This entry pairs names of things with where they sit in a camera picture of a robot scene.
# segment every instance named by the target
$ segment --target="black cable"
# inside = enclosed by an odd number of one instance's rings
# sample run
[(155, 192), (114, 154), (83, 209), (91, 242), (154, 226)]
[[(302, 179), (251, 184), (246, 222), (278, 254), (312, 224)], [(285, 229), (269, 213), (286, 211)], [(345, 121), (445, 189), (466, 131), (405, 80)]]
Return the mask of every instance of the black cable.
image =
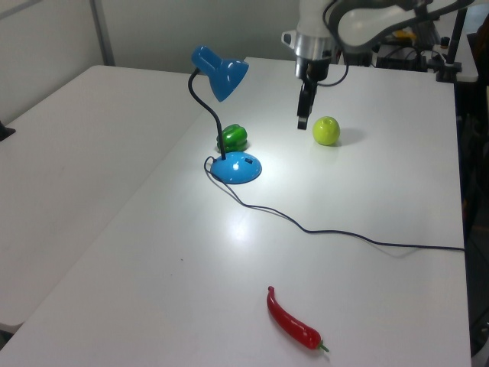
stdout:
[(200, 73), (200, 69), (197, 67), (192, 75), (190, 75), (189, 82), (188, 82), (188, 87), (189, 87), (189, 92), (192, 95), (192, 97), (209, 113), (212, 115), (212, 117), (215, 119), (215, 123), (217, 124), (217, 136), (219, 139), (219, 149), (221, 150), (221, 159), (225, 161), (226, 159), (226, 153), (225, 153), (225, 147), (224, 147), (224, 137), (222, 136), (222, 126), (221, 126), (221, 120), (219, 120), (219, 117), (217, 116), (217, 113), (214, 112), (213, 109), (211, 109), (208, 105), (204, 103), (194, 92), (193, 90), (193, 80), (196, 78), (196, 76)]
[(226, 184), (225, 182), (222, 182), (222, 180), (219, 179), (219, 177), (213, 175), (211, 173), (211, 171), (207, 168), (207, 162), (209, 161), (209, 159), (212, 159), (214, 161), (215, 158), (207, 157), (207, 159), (204, 161), (204, 170), (206, 171), (207, 177), (210, 180), (213, 179), (213, 180), (223, 184), (228, 189), (228, 194), (231, 195), (239, 204), (241, 204), (245, 208), (261, 210), (261, 211), (265, 211), (265, 212), (270, 213), (270, 214), (277, 214), (278, 216), (289, 220), (291, 223), (293, 223), (294, 225), (299, 227), (300, 230), (302, 230), (303, 232), (308, 233), (310, 235), (334, 233), (337, 235), (349, 235), (351, 237), (356, 237), (357, 239), (363, 239), (366, 242), (370, 242), (374, 245), (379, 245), (379, 246), (404, 247), (404, 248), (429, 248), (429, 249), (434, 249), (434, 250), (448, 250), (448, 251), (460, 251), (460, 252), (465, 251), (464, 248), (457, 248), (457, 247), (443, 247), (443, 246), (438, 247), (438, 246), (427, 246), (427, 245), (405, 245), (405, 244), (401, 244), (401, 243), (380, 242), (380, 241), (375, 241), (373, 239), (369, 239), (368, 237), (365, 237), (364, 235), (359, 235), (357, 233), (342, 231), (342, 230), (338, 230), (338, 229), (320, 229), (320, 230), (306, 229), (303, 226), (301, 226), (295, 219), (293, 219), (292, 217), (288, 216), (285, 213), (282, 213), (281, 211), (279, 211), (277, 209), (270, 208), (269, 206), (251, 205), (251, 204), (244, 203), (239, 198), (237, 193), (228, 184)]
[(330, 2), (329, 5), (326, 6), (326, 9), (324, 9), (324, 12), (322, 13), (322, 23), (324, 23), (326, 29), (333, 36), (333, 38), (335, 39), (335, 42), (337, 43), (337, 45), (339, 46), (340, 50), (342, 51), (342, 53), (343, 53), (343, 60), (345, 61), (346, 69), (345, 69), (345, 73), (343, 74), (342, 78), (340, 80), (338, 80), (337, 82), (334, 82), (334, 83), (331, 83), (331, 84), (317, 83), (318, 86), (337, 86), (343, 80), (345, 80), (346, 76), (348, 75), (348, 71), (350, 70), (350, 64), (348, 62), (348, 58), (346, 57), (346, 52), (345, 52), (345, 49), (344, 49), (344, 47), (342, 45), (342, 42), (339, 40), (339, 37), (337, 37), (336, 34), (331, 31), (331, 28), (329, 27), (328, 22), (326, 21), (326, 13), (336, 3), (336, 1), (337, 0), (332, 0), (332, 2)]

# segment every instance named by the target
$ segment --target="desk lamp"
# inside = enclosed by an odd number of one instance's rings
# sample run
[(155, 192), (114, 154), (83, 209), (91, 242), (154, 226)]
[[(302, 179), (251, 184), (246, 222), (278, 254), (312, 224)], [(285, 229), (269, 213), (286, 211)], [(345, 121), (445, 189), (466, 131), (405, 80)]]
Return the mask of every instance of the desk lamp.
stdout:
[(257, 178), (261, 173), (261, 163), (254, 156), (243, 151), (232, 151), (226, 154), (222, 126), (217, 114), (206, 105), (193, 91), (192, 82), (203, 72), (218, 101), (222, 102), (236, 89), (248, 71), (248, 64), (239, 60), (223, 60), (206, 46), (198, 46), (192, 54), (196, 66), (189, 78), (189, 91), (192, 97), (214, 117), (221, 157), (214, 160), (211, 173), (226, 184), (244, 184)]

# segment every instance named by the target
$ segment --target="power cord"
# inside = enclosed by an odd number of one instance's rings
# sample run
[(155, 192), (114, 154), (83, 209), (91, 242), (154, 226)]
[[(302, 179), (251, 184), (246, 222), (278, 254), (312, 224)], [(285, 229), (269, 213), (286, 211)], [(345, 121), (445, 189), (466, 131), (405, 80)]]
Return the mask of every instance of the power cord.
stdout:
[(260, 211), (264, 211), (266, 213), (277, 215), (283, 219), (290, 221), (292, 224), (299, 227), (299, 229), (301, 231), (308, 233), (310, 235), (321, 235), (321, 234), (349, 235), (351, 237), (355, 237), (357, 239), (363, 239), (366, 242), (370, 242), (374, 245), (379, 245), (379, 246), (404, 247), (404, 248), (424, 248), (424, 249), (433, 249), (433, 250), (465, 252), (464, 248), (457, 248), (457, 247), (445, 247), (445, 246), (438, 247), (438, 246), (427, 246), (427, 245), (408, 245), (408, 244), (402, 244), (402, 243), (380, 242), (380, 241), (375, 241), (373, 239), (369, 239), (368, 237), (365, 237), (364, 235), (359, 235), (359, 234), (354, 233), (354, 232), (342, 231), (339, 229), (320, 229), (320, 230), (306, 229), (303, 226), (301, 226), (294, 218), (288, 216), (285, 213), (282, 213), (281, 211), (279, 211), (277, 209), (270, 208), (269, 206), (246, 204), (245, 202), (243, 202), (243, 200), (241, 200), (239, 198), (237, 193), (228, 184), (222, 182), (222, 180), (220, 180), (219, 177), (212, 174), (212, 172), (207, 168), (207, 164), (208, 164), (209, 160), (215, 161), (215, 158), (214, 157), (207, 157), (206, 160), (204, 161), (204, 171), (206, 172), (207, 177), (213, 183), (219, 183), (219, 184), (224, 185), (226, 187), (226, 189), (228, 190), (225, 192), (227, 194), (229, 194), (234, 200), (236, 200), (240, 205), (244, 206), (245, 208), (260, 210)]

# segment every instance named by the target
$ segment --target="white tabletop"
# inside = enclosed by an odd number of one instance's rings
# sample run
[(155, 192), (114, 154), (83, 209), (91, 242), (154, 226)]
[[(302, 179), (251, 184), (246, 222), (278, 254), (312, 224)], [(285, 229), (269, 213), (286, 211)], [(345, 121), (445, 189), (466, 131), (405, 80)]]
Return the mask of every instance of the white tabletop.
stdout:
[[(463, 243), (452, 86), (421, 73), (352, 67), (321, 89), (296, 129), (294, 63), (248, 59), (223, 103), (263, 164), (243, 200), (313, 229), (381, 241)], [(344, 69), (331, 66), (330, 79)], [(338, 119), (341, 143), (312, 124)], [(378, 248), (307, 235), (245, 209), (202, 169), (214, 151), (203, 113), (0, 352), (1, 366), (469, 366), (461, 252)], [(267, 312), (267, 286), (316, 328), (309, 351)]]
[[(195, 121), (187, 75), (93, 67), (0, 143), (0, 330), (15, 331)], [(196, 88), (212, 96), (203, 76)]]

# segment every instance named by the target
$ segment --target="apple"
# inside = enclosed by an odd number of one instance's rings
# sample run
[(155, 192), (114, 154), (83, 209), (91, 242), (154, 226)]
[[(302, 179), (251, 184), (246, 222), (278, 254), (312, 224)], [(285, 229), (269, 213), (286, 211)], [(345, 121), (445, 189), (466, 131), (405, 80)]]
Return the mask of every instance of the apple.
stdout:
[(339, 134), (339, 124), (333, 117), (321, 117), (314, 124), (313, 136), (321, 145), (333, 145), (338, 140)]

